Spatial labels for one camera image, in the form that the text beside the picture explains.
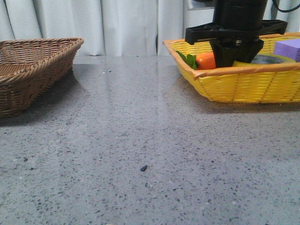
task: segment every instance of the black cable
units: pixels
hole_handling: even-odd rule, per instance
[[[279,8],[279,6],[278,6],[276,0],[272,0],[272,1],[273,1],[273,4],[274,4],[275,8],[278,9],[278,10],[279,10],[280,12],[282,12],[282,13],[290,13],[290,12],[295,11],[296,9],[300,8],[300,4],[299,4],[299,5],[297,5],[297,6],[294,7],[294,8],[291,8],[291,9],[288,9],[288,10],[283,10],[283,9],[280,9],[280,8]]]

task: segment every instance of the white curtain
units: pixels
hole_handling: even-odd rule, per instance
[[[162,41],[183,38],[186,20],[193,19],[186,1],[0,0],[0,40],[81,37],[81,55],[168,55]],[[279,7],[299,2],[281,0]],[[287,31],[299,31],[300,9],[280,13],[269,0],[264,18],[288,21]]]

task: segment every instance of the purple block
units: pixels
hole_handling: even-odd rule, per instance
[[[300,39],[277,41],[274,47],[274,54],[289,57],[300,62]]]

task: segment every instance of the electrical outlet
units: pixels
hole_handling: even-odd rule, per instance
[[[188,10],[201,10],[215,7],[216,0],[187,0]]]

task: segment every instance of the gray countertop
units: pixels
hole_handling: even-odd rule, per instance
[[[1,225],[300,224],[299,104],[210,102],[171,56],[97,59],[0,119]]]

